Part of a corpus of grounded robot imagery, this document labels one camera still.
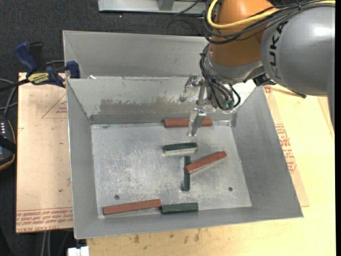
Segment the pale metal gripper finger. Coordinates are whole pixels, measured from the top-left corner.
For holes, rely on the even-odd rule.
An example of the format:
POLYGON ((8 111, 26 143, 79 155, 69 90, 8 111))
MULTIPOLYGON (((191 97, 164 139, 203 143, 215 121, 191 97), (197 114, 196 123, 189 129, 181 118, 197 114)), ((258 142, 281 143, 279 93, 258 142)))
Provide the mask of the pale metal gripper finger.
POLYGON ((185 102, 188 98, 192 98, 197 93, 199 88, 197 74, 191 74, 184 86, 184 91, 180 95, 180 101, 185 102))
POLYGON ((194 137, 206 119, 207 114, 203 107, 196 107, 192 110, 188 124, 188 136, 194 137))

